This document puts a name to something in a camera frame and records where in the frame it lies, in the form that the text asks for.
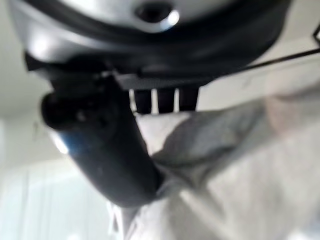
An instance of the white wall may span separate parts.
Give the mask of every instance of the white wall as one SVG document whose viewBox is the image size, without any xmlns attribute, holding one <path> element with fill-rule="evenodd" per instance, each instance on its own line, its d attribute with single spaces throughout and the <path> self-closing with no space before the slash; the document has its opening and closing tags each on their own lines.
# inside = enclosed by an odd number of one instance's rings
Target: white wall
<svg viewBox="0 0 320 240">
<path fill-rule="evenodd" d="M 320 0 L 294 0 L 277 43 L 254 63 L 319 48 L 312 34 L 320 24 Z"/>
<path fill-rule="evenodd" d="M 7 2 L 0 0 L 0 116 L 27 113 L 39 104 L 48 91 L 46 80 L 28 74 L 23 48 L 10 19 Z"/>
<path fill-rule="evenodd" d="M 58 152 L 38 112 L 7 118 L 4 127 L 1 240 L 119 239 L 113 206 Z"/>
<path fill-rule="evenodd" d="M 200 89 L 197 109 L 231 108 L 275 94 L 286 84 L 313 84 L 319 71 L 320 53 L 221 77 Z"/>
<path fill-rule="evenodd" d="M 5 146 L 5 121 L 0 118 L 0 198 L 2 192 L 2 181 L 3 176 L 6 172 L 5 162 L 6 162 L 6 146 Z"/>
</svg>

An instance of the black plastic part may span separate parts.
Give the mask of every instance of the black plastic part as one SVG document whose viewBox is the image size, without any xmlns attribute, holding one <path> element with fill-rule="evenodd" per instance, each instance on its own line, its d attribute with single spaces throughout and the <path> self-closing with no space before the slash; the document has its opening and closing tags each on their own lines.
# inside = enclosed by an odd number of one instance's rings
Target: black plastic part
<svg viewBox="0 0 320 240">
<path fill-rule="evenodd" d="M 316 41 L 316 43 L 320 46 L 320 24 L 319 26 L 316 28 L 315 32 L 313 33 L 312 37 L 313 39 Z"/>
<path fill-rule="evenodd" d="M 197 108 L 197 101 L 199 95 L 199 88 L 184 87 L 179 89 L 179 110 L 195 111 Z"/>
<path fill-rule="evenodd" d="M 136 111 L 139 114 L 150 114 L 152 109 L 151 90 L 134 91 Z"/>
<path fill-rule="evenodd" d="M 41 111 L 45 123 L 58 133 L 75 163 L 110 201 L 126 208 L 151 202 L 161 177 L 147 153 L 128 93 L 121 91 L 112 77 L 78 88 L 82 90 L 72 93 L 69 87 L 58 87 L 44 97 Z"/>
<path fill-rule="evenodd" d="M 159 23 L 167 18 L 172 6 L 167 2 L 147 2 L 135 10 L 135 15 L 147 23 Z"/>
<path fill-rule="evenodd" d="M 175 89 L 158 89 L 158 110 L 160 114 L 172 113 L 175 108 Z"/>
<path fill-rule="evenodd" d="M 26 65 L 26 69 L 30 72 L 45 68 L 46 63 L 36 60 L 34 57 L 30 56 L 27 52 L 24 53 L 24 61 Z"/>
<path fill-rule="evenodd" d="M 209 78 L 239 71 L 278 39 L 290 3 L 241 0 L 197 22 L 147 34 L 90 19 L 59 1 L 10 1 L 20 38 L 34 58 L 61 64 L 101 60 L 121 75 L 137 75 L 121 82 L 124 89 L 135 90 L 203 85 Z M 44 14 L 33 14 L 31 9 Z M 86 41 L 74 42 L 64 32 Z M 42 34 L 48 37 L 48 48 L 39 52 L 34 43 Z"/>
</svg>

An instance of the gray fabric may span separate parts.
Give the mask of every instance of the gray fabric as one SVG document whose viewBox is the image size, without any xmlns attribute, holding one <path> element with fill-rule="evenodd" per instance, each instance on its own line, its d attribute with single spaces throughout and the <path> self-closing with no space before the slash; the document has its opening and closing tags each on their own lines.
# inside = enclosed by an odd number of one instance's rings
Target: gray fabric
<svg viewBox="0 0 320 240">
<path fill-rule="evenodd" d="M 220 112 L 141 117 L 166 181 L 127 239 L 286 240 L 312 222 L 320 208 L 318 79 Z"/>
</svg>

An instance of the white cloth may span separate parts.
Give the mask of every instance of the white cloth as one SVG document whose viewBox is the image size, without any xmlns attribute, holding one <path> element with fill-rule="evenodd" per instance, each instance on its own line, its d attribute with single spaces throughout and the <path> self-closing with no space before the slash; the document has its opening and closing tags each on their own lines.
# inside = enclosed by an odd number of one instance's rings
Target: white cloth
<svg viewBox="0 0 320 240">
<path fill-rule="evenodd" d="M 141 117 L 166 180 L 127 239 L 286 240 L 310 223 L 320 208 L 319 76 L 224 111 Z"/>
</svg>

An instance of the white ceiling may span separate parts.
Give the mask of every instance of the white ceiling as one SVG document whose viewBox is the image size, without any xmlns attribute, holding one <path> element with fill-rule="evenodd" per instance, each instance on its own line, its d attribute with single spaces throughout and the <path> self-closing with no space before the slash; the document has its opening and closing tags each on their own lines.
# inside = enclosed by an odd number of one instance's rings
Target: white ceiling
<svg viewBox="0 0 320 240">
<path fill-rule="evenodd" d="M 311 34 L 320 23 L 319 10 L 320 0 L 295 0 L 280 41 L 260 62 L 314 48 Z M 26 73 L 5 0 L 0 0 L 0 23 L 0 116 L 8 117 L 36 109 L 50 88 L 45 80 Z"/>
</svg>

